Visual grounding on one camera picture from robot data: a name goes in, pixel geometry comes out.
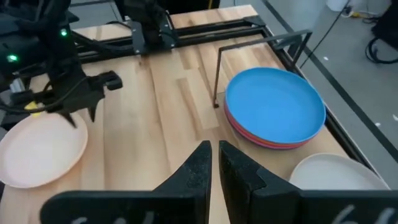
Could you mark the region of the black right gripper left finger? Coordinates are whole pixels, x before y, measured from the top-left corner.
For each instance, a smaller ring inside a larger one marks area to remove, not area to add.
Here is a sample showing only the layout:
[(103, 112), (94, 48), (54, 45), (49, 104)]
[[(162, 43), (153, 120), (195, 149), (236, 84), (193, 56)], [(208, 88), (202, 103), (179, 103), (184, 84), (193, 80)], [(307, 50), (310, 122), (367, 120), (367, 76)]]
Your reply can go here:
[(42, 224), (208, 223), (212, 148), (202, 141), (187, 160), (154, 190), (74, 190), (48, 199)]

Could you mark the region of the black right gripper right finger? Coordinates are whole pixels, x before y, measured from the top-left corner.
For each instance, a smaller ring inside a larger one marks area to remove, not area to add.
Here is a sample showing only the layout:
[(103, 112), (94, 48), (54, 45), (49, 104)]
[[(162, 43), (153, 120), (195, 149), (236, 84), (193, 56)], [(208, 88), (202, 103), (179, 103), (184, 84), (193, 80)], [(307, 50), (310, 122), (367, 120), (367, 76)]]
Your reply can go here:
[(397, 223), (395, 190), (300, 190), (228, 141), (219, 165), (231, 223)]

